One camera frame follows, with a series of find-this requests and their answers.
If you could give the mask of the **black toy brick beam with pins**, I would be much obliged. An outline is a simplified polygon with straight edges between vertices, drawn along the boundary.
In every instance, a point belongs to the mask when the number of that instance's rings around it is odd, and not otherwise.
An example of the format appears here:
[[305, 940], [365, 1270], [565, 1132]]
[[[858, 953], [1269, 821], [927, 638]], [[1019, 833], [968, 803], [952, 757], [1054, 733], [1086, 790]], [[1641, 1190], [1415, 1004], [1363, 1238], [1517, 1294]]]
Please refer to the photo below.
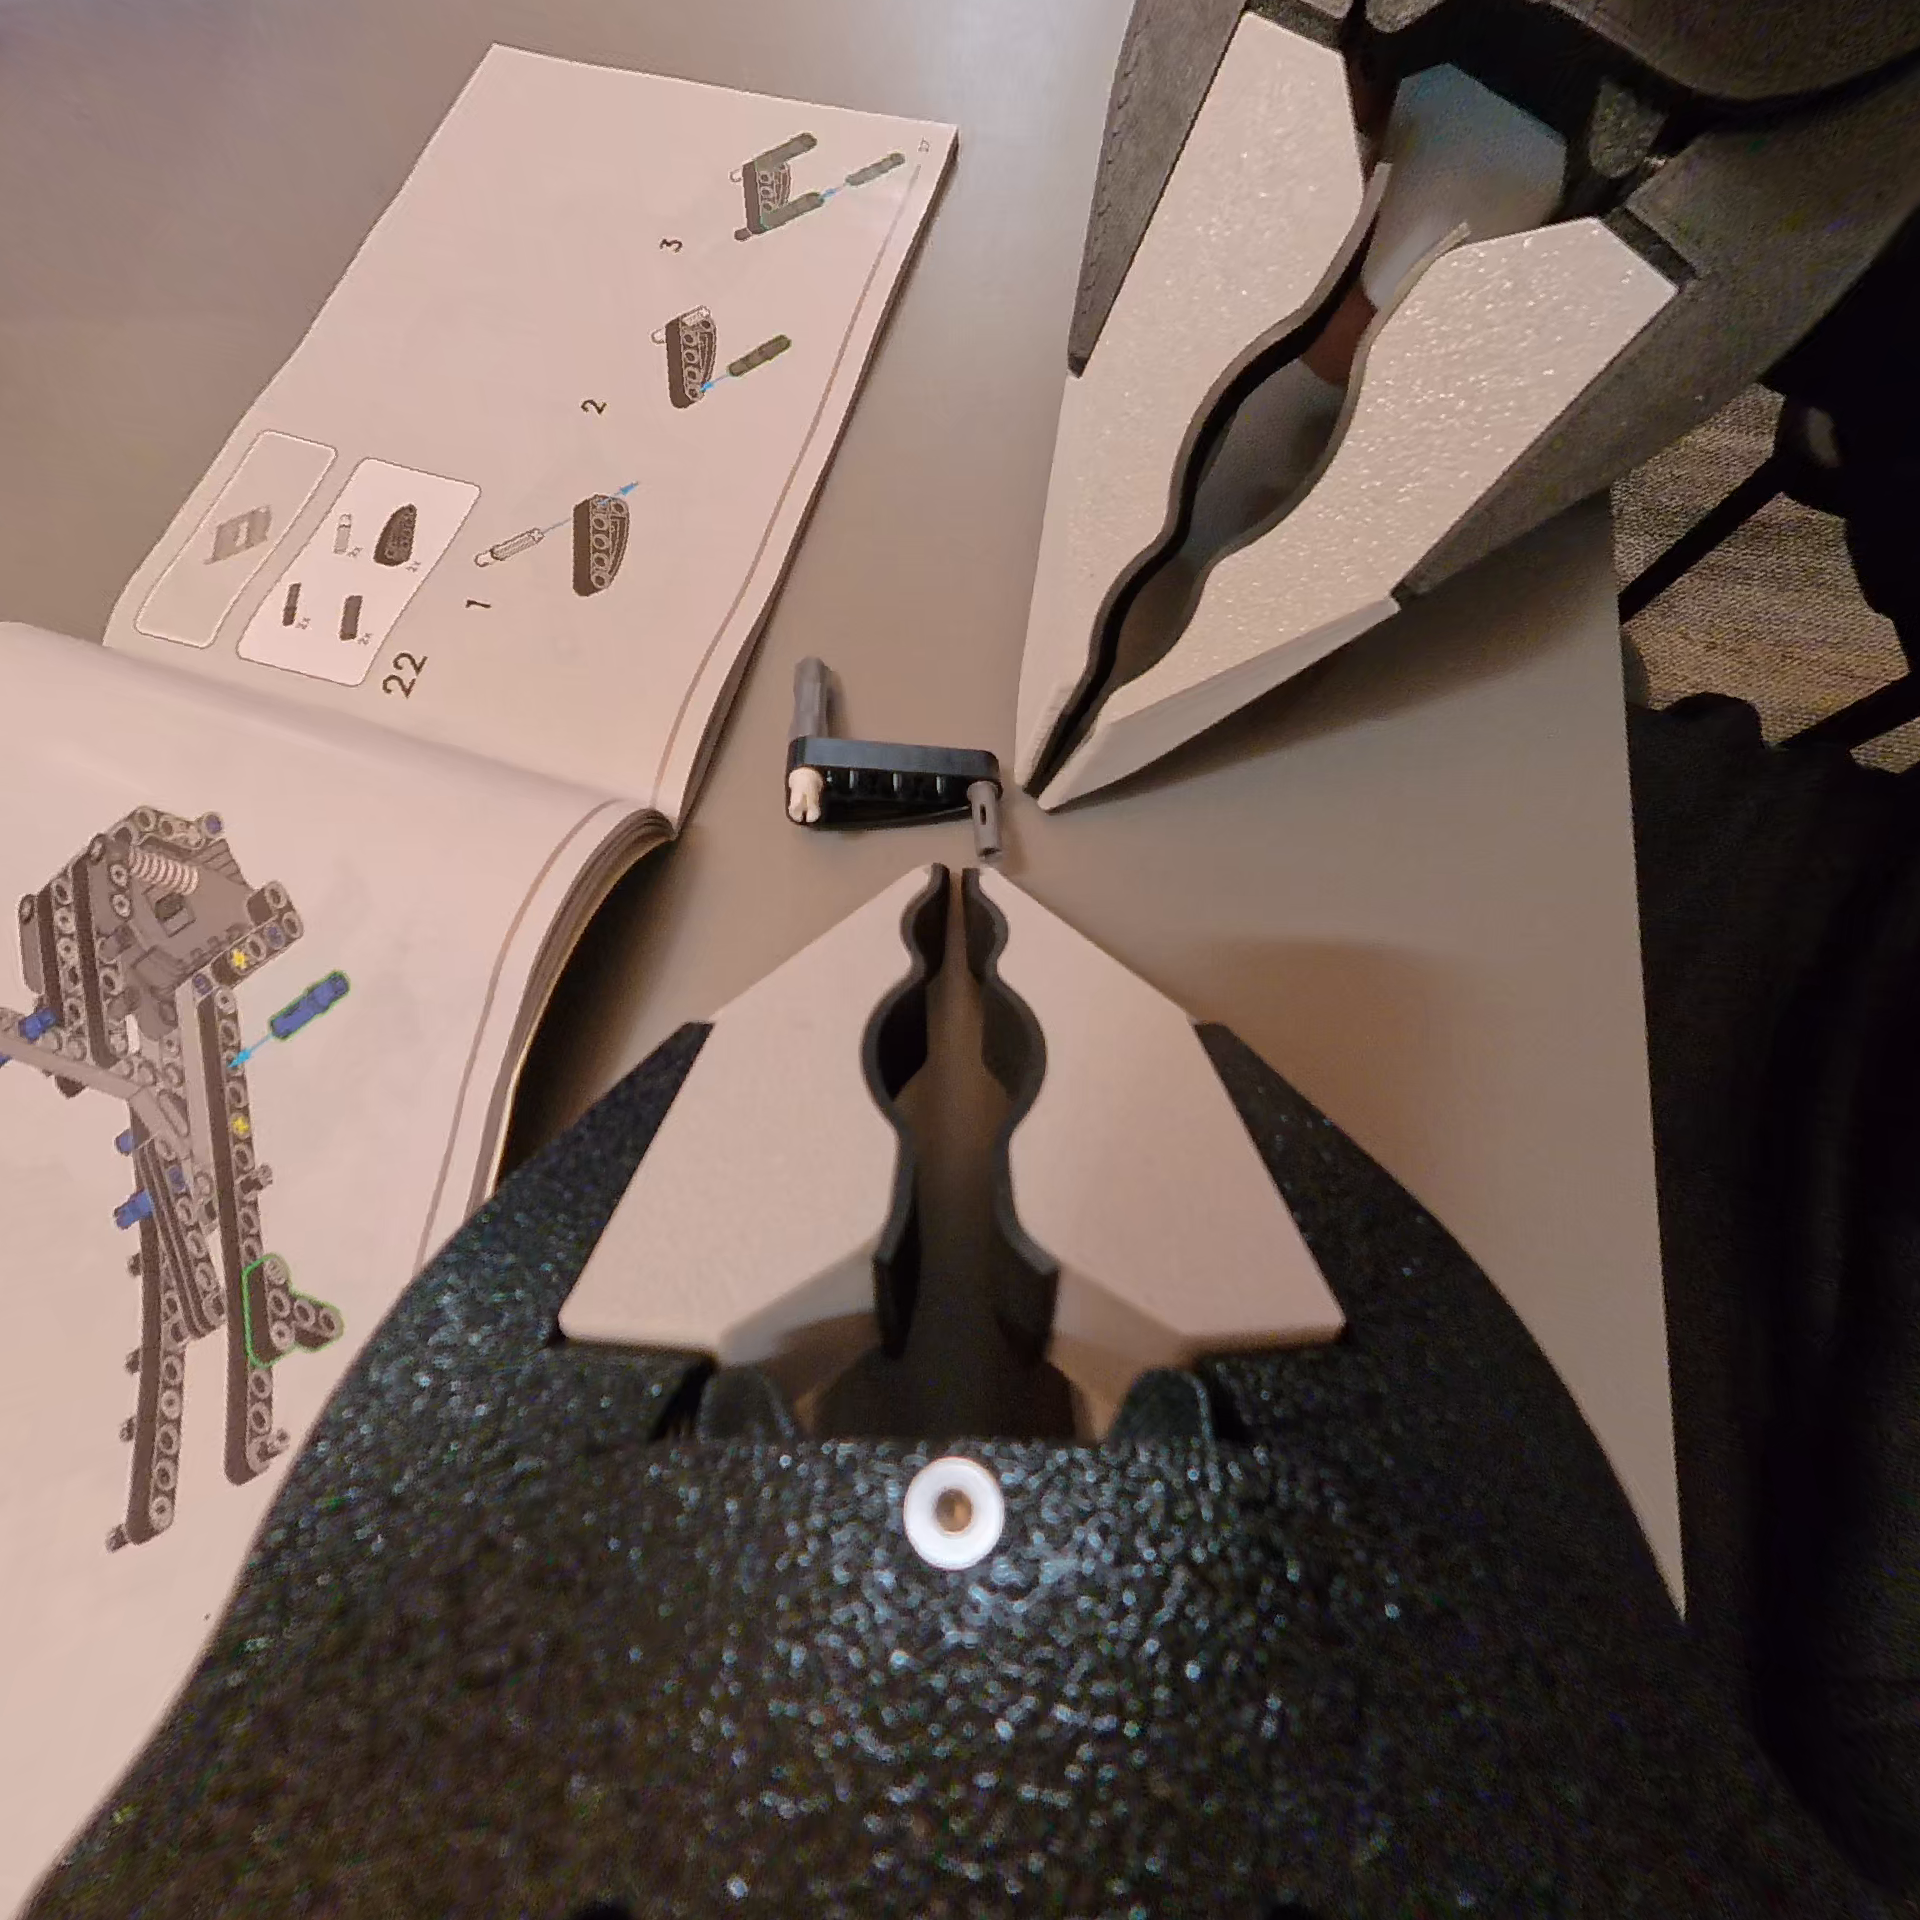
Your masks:
[[975, 853], [1001, 856], [1001, 768], [991, 752], [838, 737], [830, 668], [794, 669], [783, 812], [794, 826], [893, 828], [966, 816]]

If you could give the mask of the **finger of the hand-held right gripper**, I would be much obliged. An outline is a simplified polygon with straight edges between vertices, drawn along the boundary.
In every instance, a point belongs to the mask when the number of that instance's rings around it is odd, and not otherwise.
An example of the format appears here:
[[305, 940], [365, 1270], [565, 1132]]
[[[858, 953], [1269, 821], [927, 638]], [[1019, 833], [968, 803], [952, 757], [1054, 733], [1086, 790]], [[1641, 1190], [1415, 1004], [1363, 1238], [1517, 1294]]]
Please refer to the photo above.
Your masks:
[[1112, 684], [1122, 606], [1182, 537], [1207, 420], [1264, 354], [1297, 347], [1382, 192], [1344, 56], [1241, 14], [1062, 388], [1017, 694], [1021, 785], [1050, 774]]
[[1367, 346], [1321, 477], [1210, 566], [1183, 635], [1103, 702], [1039, 804], [1128, 777], [1392, 618], [1409, 571], [1672, 296], [1598, 219], [1439, 253]]

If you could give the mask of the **open building instruction booklet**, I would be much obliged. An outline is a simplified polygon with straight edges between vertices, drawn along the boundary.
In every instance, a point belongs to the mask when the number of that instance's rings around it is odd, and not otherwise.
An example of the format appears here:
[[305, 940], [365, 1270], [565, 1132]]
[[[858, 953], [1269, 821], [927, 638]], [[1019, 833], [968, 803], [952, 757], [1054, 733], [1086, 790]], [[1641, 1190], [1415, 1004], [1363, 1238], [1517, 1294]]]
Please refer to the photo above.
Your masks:
[[3, 627], [3, 1915], [485, 1203], [954, 141], [489, 50], [104, 644]]

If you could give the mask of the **person's dark trousers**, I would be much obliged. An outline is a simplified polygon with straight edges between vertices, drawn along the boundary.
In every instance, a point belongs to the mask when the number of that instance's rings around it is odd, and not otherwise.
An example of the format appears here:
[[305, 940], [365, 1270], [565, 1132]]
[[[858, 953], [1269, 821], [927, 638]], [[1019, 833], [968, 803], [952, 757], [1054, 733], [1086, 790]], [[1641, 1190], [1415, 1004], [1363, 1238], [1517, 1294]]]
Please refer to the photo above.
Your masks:
[[1627, 713], [1687, 1617], [1915, 1915], [1915, 772]]

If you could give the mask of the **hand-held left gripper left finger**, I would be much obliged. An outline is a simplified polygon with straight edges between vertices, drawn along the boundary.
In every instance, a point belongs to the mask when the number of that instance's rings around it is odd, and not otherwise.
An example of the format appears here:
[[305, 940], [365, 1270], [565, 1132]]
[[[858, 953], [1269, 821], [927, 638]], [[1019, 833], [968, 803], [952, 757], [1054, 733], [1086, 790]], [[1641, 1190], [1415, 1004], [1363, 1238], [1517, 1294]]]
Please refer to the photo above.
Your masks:
[[559, 1310], [574, 1341], [761, 1369], [805, 1426], [904, 1346], [919, 1156], [898, 1094], [927, 1058], [950, 881], [913, 868], [703, 1030]]

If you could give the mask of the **grey desk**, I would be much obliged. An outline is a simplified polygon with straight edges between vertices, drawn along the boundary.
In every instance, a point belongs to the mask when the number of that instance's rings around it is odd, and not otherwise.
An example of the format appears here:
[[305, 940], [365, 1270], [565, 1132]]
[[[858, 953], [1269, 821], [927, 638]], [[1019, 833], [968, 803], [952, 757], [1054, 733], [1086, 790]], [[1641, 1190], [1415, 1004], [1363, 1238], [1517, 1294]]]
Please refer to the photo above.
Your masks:
[[[677, 845], [613, 897], [509, 1161], [957, 828], [807, 835], [800, 656], [1008, 760], [1127, 4], [3, 4], [3, 618], [96, 640], [493, 41], [954, 124], [957, 155]], [[1059, 814], [1005, 868], [1415, 1194], [1682, 1589], [1601, 498]]]

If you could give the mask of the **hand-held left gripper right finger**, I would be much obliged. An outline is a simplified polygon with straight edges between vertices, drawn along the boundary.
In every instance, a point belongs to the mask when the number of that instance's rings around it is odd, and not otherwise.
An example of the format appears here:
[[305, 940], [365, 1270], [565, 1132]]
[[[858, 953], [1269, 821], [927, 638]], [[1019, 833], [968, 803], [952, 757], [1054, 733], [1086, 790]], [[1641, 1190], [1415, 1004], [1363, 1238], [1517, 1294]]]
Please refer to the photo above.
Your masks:
[[1011, 1018], [1011, 1214], [1057, 1269], [1043, 1357], [1106, 1433], [1149, 1369], [1326, 1341], [1344, 1314], [1198, 1027], [1038, 899], [966, 875], [968, 961]]

